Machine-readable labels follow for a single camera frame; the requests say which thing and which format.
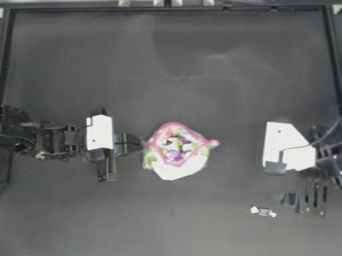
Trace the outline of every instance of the black frame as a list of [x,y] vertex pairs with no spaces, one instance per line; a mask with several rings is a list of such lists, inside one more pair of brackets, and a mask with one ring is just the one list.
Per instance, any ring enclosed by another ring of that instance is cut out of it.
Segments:
[[[3,22],[2,22],[2,42],[0,42],[0,104],[4,102],[7,72],[10,68],[11,56],[11,40],[14,21],[18,12],[227,12],[233,14],[239,13],[294,13],[294,12],[321,12],[322,22],[326,32],[329,55],[334,77],[334,88],[337,95],[338,114],[342,116],[342,73],[340,61],[340,48],[337,41],[337,31],[334,24],[334,14],[332,5],[323,4],[301,4],[301,5],[243,5],[231,2],[219,2],[215,0],[213,6],[203,6],[202,0],[183,0],[182,6],[173,7],[173,0],[163,0],[159,7],[154,7],[154,2],[139,1],[128,2],[130,7],[119,7],[119,2],[79,2],[79,3],[30,3],[30,4],[6,4]],[[11,174],[11,154],[4,156],[8,159],[6,171],[8,178],[3,181],[3,186],[10,183]]]

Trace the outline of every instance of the cable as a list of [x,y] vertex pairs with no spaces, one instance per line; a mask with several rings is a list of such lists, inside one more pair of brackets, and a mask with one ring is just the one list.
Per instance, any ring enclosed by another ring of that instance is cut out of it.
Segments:
[[313,147],[315,146],[317,144],[319,144],[323,140],[327,139],[327,137],[332,135],[332,133],[336,131],[338,125],[341,124],[341,117],[338,117],[336,123],[333,124],[333,126],[330,127],[330,129],[327,130],[326,134],[319,138],[317,139],[314,142],[311,142],[310,144],[306,144],[303,146],[298,146],[298,147],[290,147],[290,148],[285,148],[282,151],[281,151],[281,155],[283,154],[283,152],[286,150],[291,150],[291,149],[299,149],[299,148],[306,148],[306,147]]

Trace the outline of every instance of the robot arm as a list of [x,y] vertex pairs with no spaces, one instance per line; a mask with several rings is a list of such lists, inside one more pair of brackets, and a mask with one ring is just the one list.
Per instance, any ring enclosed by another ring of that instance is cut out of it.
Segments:
[[142,151],[140,139],[115,133],[106,110],[91,113],[86,127],[32,122],[28,114],[0,106],[0,148],[39,160],[68,160],[83,156],[96,165],[98,180],[116,180],[116,158]]
[[325,216],[330,188],[342,188],[341,118],[330,129],[311,129],[310,141],[289,123],[267,122],[263,166],[269,174],[295,171],[302,187],[285,193],[281,203],[294,206],[298,213]]

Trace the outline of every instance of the black table surface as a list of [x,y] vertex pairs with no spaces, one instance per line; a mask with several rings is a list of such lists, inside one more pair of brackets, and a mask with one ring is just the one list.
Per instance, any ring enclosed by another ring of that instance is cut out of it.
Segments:
[[[266,120],[306,132],[337,118],[318,13],[22,13],[6,103],[56,123],[83,123],[104,106],[118,130],[148,138],[179,121],[222,145],[207,168],[174,182],[142,169],[140,155],[118,161],[119,182],[106,184],[80,159],[18,156],[0,255],[340,252],[340,195],[326,218],[297,215],[275,200],[297,183],[267,176],[261,161]],[[250,215],[251,205],[278,217]]]

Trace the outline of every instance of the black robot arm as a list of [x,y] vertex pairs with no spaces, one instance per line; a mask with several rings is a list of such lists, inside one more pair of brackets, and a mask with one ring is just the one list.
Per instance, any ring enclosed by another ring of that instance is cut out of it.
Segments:
[[98,180],[115,181],[116,158],[142,151],[143,146],[138,137],[114,132],[104,109],[91,113],[86,126],[76,126],[32,122],[23,110],[2,105],[0,148],[39,160],[82,156],[96,165]]

